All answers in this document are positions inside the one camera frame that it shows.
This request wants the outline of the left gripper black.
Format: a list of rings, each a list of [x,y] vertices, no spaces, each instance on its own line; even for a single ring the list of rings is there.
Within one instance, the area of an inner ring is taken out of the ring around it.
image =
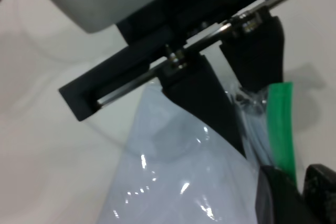
[[[201,51],[250,34],[286,0],[154,0],[117,23],[127,47],[60,88],[77,120],[147,81],[246,156],[234,108]]]

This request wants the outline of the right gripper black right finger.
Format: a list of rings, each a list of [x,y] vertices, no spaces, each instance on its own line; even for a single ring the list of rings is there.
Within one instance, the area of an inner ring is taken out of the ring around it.
[[[321,223],[335,223],[335,171],[322,164],[310,165],[303,197]]]

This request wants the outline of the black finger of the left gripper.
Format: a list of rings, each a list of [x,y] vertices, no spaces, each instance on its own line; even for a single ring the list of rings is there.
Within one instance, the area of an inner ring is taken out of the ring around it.
[[[220,46],[236,78],[247,91],[283,82],[285,36],[279,17],[271,17],[250,34]]]

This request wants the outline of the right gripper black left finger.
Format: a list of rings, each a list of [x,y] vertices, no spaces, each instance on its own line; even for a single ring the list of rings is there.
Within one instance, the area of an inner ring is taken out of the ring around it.
[[[255,212],[258,223],[305,223],[305,206],[296,186],[273,166],[259,170]]]

